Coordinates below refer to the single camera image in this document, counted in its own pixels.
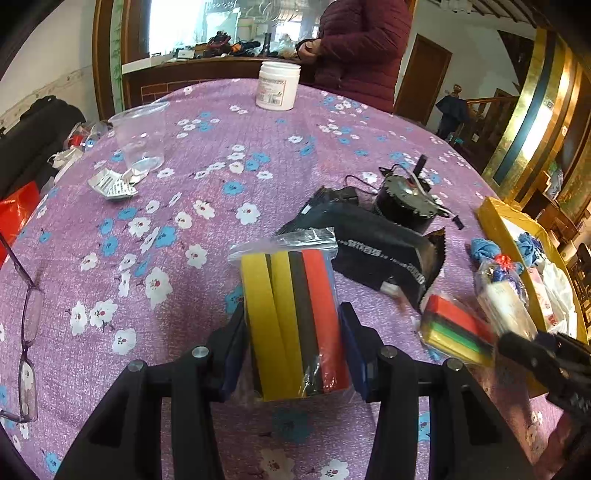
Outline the multicolour strips bag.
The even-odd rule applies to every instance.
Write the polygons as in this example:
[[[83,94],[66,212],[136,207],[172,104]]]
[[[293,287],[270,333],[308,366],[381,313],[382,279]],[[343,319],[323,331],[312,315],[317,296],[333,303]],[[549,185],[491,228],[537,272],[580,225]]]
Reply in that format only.
[[[494,363],[496,336],[489,323],[450,297],[432,294],[427,299],[419,333],[427,345],[449,357],[484,367]]]

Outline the yellow black red strips bag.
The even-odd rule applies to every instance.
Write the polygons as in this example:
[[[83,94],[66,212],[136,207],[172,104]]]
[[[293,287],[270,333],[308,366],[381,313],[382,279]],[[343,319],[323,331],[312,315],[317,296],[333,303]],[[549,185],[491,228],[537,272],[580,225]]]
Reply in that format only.
[[[242,276],[253,379],[264,402],[349,388],[332,260],[332,227],[308,228],[232,246]]]

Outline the blue knitted cloth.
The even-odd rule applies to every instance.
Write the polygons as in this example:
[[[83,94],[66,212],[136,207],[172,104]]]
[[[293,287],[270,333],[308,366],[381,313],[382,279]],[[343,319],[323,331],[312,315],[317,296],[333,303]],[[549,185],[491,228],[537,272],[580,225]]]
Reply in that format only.
[[[547,259],[541,241],[528,232],[518,236],[516,245],[527,268],[537,266]]]

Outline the blue white plastic bag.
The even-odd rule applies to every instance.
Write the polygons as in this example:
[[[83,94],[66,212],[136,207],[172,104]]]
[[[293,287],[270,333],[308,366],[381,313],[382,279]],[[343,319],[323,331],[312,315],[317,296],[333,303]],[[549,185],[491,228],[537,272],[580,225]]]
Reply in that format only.
[[[535,339],[538,330],[528,311],[529,296],[512,262],[483,260],[474,283],[478,304],[497,337],[514,333]]]

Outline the blue fleece cloth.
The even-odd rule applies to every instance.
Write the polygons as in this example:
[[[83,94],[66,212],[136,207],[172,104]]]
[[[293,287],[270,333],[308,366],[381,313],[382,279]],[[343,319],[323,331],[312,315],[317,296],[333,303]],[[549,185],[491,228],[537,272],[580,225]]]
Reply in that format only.
[[[494,260],[502,254],[500,247],[494,241],[484,238],[474,238],[471,241],[470,251],[472,260],[478,264],[486,260]]]

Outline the purple framed eyeglasses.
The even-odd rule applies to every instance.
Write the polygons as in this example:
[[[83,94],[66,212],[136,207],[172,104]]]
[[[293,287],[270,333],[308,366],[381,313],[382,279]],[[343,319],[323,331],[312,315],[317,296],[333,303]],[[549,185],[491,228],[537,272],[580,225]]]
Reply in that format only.
[[[14,423],[23,424],[35,421],[38,418],[36,372],[32,361],[29,359],[28,352],[35,343],[38,335],[44,292],[25,270],[4,236],[1,236],[1,245],[13,262],[15,271],[26,285],[24,304],[21,312],[21,354],[17,375],[19,411],[13,413],[2,409],[1,417]]]

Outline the black wet wipes pack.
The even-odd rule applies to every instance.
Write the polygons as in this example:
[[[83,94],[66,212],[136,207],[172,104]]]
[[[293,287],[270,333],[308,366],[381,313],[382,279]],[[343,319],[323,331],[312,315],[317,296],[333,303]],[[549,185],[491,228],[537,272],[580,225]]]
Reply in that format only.
[[[339,245],[332,267],[356,283],[384,294],[399,288],[415,310],[446,259],[443,229],[421,235],[359,205],[355,189],[322,187],[280,234],[332,228]]]

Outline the black round motor device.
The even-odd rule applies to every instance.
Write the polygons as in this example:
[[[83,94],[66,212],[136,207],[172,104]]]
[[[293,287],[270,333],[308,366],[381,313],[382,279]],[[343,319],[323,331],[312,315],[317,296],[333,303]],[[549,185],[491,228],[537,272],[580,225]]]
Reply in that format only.
[[[401,162],[380,167],[380,186],[353,175],[346,175],[345,182],[355,179],[367,185],[370,191],[363,190],[363,193],[373,199],[374,213],[419,234],[425,234],[438,217],[449,219],[458,230],[464,230],[465,224],[460,216],[431,193],[431,185],[426,177],[422,177],[427,161],[428,157],[422,154],[413,169]]]

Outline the person in dark clothes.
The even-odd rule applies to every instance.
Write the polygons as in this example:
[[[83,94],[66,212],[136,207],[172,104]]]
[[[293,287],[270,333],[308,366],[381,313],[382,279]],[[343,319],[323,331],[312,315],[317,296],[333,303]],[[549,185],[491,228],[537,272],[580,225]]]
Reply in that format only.
[[[436,104],[437,109],[442,113],[436,135],[444,141],[461,124],[470,121],[469,106],[467,101],[460,97],[461,92],[462,86],[455,84],[453,90]]]

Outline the red plastic bag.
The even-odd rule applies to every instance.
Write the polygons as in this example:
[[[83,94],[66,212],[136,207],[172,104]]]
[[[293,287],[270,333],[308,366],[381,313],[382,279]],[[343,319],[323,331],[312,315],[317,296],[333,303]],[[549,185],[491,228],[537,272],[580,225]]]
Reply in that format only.
[[[1,201],[1,234],[12,245],[40,201],[40,193],[31,181]]]

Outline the silver foil blister pack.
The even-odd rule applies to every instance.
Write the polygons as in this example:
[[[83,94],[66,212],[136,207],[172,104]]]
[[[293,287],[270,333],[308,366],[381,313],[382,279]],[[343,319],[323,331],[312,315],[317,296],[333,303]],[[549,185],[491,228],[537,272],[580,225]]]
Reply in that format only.
[[[88,180],[90,188],[107,200],[122,200],[137,194],[137,190],[110,169],[102,169]]]

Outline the black bag on sofa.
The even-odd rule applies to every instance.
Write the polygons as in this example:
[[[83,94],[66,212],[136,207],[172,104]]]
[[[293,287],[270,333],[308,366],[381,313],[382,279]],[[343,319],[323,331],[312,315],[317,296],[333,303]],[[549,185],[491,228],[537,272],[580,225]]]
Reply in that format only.
[[[7,133],[2,128],[1,199],[30,182],[41,190],[57,174],[49,158],[64,149],[72,129],[84,122],[85,117],[77,107],[51,95],[35,101]]]

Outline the clear plastic cup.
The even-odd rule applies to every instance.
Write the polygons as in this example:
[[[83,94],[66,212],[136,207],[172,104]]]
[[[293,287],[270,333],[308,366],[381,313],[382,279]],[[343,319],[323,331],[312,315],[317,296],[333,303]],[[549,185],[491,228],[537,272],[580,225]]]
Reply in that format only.
[[[168,102],[155,102],[119,112],[109,118],[118,149],[128,169],[150,172],[164,163],[164,134]]]

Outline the woman in maroon jacket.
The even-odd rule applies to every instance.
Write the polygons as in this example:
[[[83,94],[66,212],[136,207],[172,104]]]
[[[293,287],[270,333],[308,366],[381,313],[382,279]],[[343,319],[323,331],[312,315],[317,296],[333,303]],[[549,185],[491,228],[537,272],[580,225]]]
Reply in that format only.
[[[314,70],[315,88],[391,113],[411,26],[404,0],[334,1],[295,56]]]

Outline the white plastic jar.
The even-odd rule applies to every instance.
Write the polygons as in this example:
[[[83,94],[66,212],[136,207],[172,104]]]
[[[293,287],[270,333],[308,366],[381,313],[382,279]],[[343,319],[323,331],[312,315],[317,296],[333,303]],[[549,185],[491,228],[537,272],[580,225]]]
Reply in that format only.
[[[298,64],[264,61],[259,69],[256,105],[270,111],[293,109],[300,76]]]

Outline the wooden cabinet counter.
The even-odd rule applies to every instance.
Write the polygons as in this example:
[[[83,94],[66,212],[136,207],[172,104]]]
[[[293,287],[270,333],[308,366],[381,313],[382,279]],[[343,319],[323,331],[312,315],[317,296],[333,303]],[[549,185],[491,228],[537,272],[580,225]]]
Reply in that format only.
[[[232,56],[165,62],[123,75],[124,107],[129,109],[148,104],[193,84],[221,79],[256,78],[263,61],[297,65],[297,62],[279,58]]]

